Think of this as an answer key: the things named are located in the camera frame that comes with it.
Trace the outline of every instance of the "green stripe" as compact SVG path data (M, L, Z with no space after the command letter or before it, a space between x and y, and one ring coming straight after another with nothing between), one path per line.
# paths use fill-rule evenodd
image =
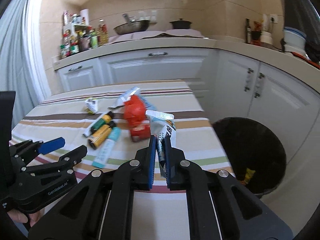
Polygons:
M19 138L19 137L15 136L15 135L12 135L12 137L15 138L19 142L25 141L25 139ZM70 151L69 150L63 150L63 149L58 149L58 150L56 150L54 152L56 152L58 154L61 154L61 155L64 155L64 154L66 154L66 153L68 153ZM83 159L87 160L87 161L93 161L94 158L95 158L95 156L87 154ZM127 161L129 161L129 160L121 160L121 159L109 158L108 161L107 161L107 164L120 166L121 164L123 164L123 163L125 163ZM198 164L199 166L229 162L229 160L228 160L228 158L226 156L199 159L199 160L191 160L191 161L196 163L196 164ZM159 168L159 163L158 162L155 163L155 167Z
M177 95L192 95L192 92L181 92L181 93L167 93L170 96L177 96ZM143 95L144 97L154 97L154 96L163 96L166 95L166 93L162 93L162 94L148 94L148 95ZM96 99L112 99L112 98L118 98L118 96L103 96L103 97L95 97ZM85 99L73 99L73 100L65 100L65 101L61 101L61 102L53 102L53 103L43 103L39 106L50 106L50 105L57 105L57 104L64 104L64 103L72 103L72 102L84 102L86 100Z

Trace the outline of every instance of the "wall socket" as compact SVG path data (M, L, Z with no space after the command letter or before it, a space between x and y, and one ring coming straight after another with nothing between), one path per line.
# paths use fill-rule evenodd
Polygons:
M273 19L273 23L278 23L278 15L270 14L270 22L272 22L272 19Z

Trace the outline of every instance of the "teal cap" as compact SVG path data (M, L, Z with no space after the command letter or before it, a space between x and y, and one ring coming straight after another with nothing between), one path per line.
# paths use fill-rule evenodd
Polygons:
M116 142L119 139L120 134L121 134L121 129L119 127L114 127L112 128L112 131L108 136L108 139L111 139Z

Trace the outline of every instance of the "table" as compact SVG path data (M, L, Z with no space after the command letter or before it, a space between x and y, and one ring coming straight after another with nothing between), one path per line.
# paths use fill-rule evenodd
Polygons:
M204 170L216 172L225 169L233 173L228 158L215 134L205 112L202 110L190 88L183 81L147 81L108 85L75 90L49 99L35 107L12 130L11 144L24 140L49 141L63 137L66 145L47 155L39 155L31 165L55 162L70 150L84 144L88 153L82 162L74 167L78 182L90 171L99 150L88 146L83 137L88 127L100 113L107 111L116 98L128 89L138 86L141 94L158 111L175 116L176 148L184 151L185 157ZM84 101L88 97L98 99L99 112L89 115L84 112ZM125 120L121 114L115 119L122 129L104 171L117 169L122 163L134 158L136 151L147 147L149 140L133 143ZM135 192L132 215L132 240L140 239L189 239L188 210L185 193L170 192L165 179L160 177L156 158L155 181L150 193Z

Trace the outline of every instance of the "light blue curtain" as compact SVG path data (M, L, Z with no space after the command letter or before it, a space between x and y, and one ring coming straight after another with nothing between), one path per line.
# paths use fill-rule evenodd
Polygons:
M39 103L23 40L27 3L12 0L0 19L0 91L16 91L12 128Z

